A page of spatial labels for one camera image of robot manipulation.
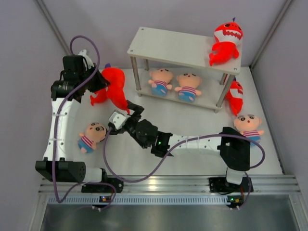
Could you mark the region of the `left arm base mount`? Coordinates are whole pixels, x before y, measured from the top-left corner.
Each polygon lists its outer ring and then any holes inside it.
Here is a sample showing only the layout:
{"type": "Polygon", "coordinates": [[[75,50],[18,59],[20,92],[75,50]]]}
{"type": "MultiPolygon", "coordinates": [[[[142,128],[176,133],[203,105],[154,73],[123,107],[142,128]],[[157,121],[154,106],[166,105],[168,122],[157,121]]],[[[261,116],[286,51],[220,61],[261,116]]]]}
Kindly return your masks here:
{"type": "Polygon", "coordinates": [[[88,183],[82,186],[82,193],[121,193],[123,191],[124,182],[117,178],[108,178],[105,183],[112,185],[114,188],[108,185],[88,183]]]}

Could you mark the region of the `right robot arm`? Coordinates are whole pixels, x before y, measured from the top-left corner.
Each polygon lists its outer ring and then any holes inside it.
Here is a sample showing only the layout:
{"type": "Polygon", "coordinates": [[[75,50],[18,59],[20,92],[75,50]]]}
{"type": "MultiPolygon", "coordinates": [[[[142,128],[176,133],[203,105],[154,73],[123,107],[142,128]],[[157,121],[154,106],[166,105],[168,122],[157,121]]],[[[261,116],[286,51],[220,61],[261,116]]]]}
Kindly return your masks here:
{"type": "Polygon", "coordinates": [[[132,114],[114,110],[109,117],[111,134],[128,133],[143,149],[150,149],[156,157],[180,154],[202,154],[219,157],[227,166],[225,187],[236,191],[241,187],[244,173],[250,169],[250,141],[235,129],[224,127],[214,135],[184,136],[162,132],[146,119],[141,119],[142,106],[129,102],[132,114]]]}

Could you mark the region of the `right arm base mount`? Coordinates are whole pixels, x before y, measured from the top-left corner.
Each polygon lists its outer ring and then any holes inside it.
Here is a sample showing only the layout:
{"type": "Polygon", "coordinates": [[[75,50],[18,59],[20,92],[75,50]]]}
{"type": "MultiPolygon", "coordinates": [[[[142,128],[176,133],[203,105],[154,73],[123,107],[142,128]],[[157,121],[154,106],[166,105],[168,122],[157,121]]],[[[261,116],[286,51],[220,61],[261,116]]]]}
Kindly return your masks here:
{"type": "Polygon", "coordinates": [[[240,185],[228,183],[225,177],[211,177],[208,180],[211,193],[247,193],[249,187],[251,187],[251,191],[254,190],[247,177],[243,177],[240,185]]]}

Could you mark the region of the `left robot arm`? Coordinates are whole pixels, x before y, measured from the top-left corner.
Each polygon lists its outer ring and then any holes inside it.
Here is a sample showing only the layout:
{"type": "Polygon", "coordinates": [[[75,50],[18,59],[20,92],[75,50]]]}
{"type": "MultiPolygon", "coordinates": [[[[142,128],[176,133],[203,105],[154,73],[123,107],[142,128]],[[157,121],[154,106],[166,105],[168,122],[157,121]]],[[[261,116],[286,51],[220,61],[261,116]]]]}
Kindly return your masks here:
{"type": "Polygon", "coordinates": [[[63,57],[63,66],[60,79],[51,86],[50,135],[43,159],[36,162],[35,169],[50,182],[92,182],[96,191],[104,192],[109,186],[106,172],[74,161],[77,154],[74,125],[85,91],[96,92],[109,83],[85,50],[63,57]]]}

